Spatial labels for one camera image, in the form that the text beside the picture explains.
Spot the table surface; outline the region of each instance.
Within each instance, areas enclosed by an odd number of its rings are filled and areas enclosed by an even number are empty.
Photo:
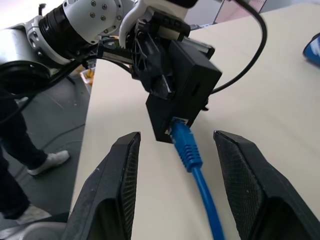
[[[296,5],[263,14],[266,47],[239,82],[210,97],[209,112],[192,126],[203,159],[203,174],[226,239],[240,239],[224,188],[214,130],[241,135],[257,144],[285,175],[320,219],[320,68],[302,51],[319,32],[320,6]],[[251,60],[261,32],[251,18],[220,23],[191,33],[215,47],[211,61],[222,85]],[[89,103],[74,188],[74,206],[95,167],[121,136],[141,132],[133,240],[212,239],[205,209],[192,176],[173,145],[156,142],[141,83],[107,61],[99,60]]]

